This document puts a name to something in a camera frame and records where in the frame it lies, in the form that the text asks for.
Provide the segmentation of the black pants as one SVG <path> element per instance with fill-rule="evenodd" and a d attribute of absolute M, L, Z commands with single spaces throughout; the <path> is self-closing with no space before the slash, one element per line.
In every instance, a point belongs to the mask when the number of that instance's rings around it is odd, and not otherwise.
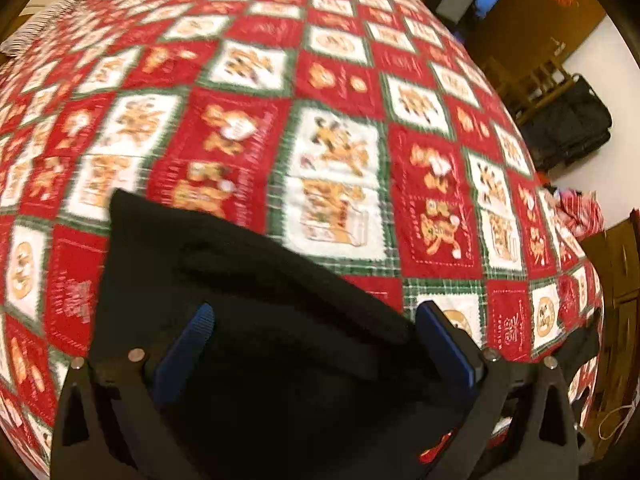
<path fill-rule="evenodd" d="M 89 350 L 149 353 L 148 385 L 202 304 L 205 349 L 160 416 L 209 479 L 414 479 L 469 404 L 416 326 L 357 286 L 211 214 L 116 191 Z"/>

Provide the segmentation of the brown wooden dresser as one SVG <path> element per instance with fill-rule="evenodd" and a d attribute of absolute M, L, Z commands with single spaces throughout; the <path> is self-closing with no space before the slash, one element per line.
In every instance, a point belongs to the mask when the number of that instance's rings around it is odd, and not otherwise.
<path fill-rule="evenodd" d="M 600 460 L 622 440 L 639 404 L 639 211 L 582 242 L 603 290 L 603 342 L 585 422 Z"/>

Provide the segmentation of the red plaid cloth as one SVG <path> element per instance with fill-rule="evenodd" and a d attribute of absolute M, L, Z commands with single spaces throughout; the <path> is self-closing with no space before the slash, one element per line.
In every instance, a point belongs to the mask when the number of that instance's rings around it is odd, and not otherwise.
<path fill-rule="evenodd" d="M 585 240 L 604 230 L 603 211 L 596 192 L 556 188 L 552 198 L 556 213 L 576 240 Z"/>

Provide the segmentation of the black suitcase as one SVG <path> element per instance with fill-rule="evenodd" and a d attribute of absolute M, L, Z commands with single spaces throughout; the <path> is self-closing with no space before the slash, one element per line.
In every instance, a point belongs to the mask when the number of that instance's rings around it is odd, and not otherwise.
<path fill-rule="evenodd" d="M 573 84 L 520 127 L 537 171 L 570 166 L 611 139 L 613 119 L 589 82 L 575 74 Z"/>

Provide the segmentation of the wooden chair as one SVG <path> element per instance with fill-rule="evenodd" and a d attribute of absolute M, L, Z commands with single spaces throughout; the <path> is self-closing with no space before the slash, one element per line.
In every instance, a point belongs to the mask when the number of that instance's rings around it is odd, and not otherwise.
<path fill-rule="evenodd" d="M 559 99 L 578 79 L 577 75 L 564 68 L 556 56 L 548 58 L 520 79 L 516 79 L 495 58 L 488 58 L 482 70 L 518 126 Z"/>

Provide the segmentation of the red christmas patterned bedspread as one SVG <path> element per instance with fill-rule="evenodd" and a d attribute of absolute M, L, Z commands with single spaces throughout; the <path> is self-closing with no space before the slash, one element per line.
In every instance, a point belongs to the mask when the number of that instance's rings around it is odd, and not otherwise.
<path fill-rule="evenodd" d="M 1 70 L 1 431 L 50 472 L 118 188 L 543 358 L 603 306 L 518 127 L 419 0 L 81 0 Z"/>

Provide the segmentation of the brown wooden door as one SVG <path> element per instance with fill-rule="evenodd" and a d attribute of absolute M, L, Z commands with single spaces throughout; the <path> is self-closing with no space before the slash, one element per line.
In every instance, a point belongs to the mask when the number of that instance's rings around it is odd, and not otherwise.
<path fill-rule="evenodd" d="M 464 45 L 478 67 L 495 61 L 519 80 L 549 58 L 565 61 L 604 18 L 598 0 L 498 0 Z"/>

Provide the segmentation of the striped pillow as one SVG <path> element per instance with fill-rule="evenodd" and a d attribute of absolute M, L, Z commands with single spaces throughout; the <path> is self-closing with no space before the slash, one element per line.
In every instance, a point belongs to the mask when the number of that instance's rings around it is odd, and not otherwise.
<path fill-rule="evenodd" d="M 1 53 L 7 58 L 18 58 L 54 22 L 84 0 L 55 0 L 32 15 L 24 24 L 2 41 Z"/>

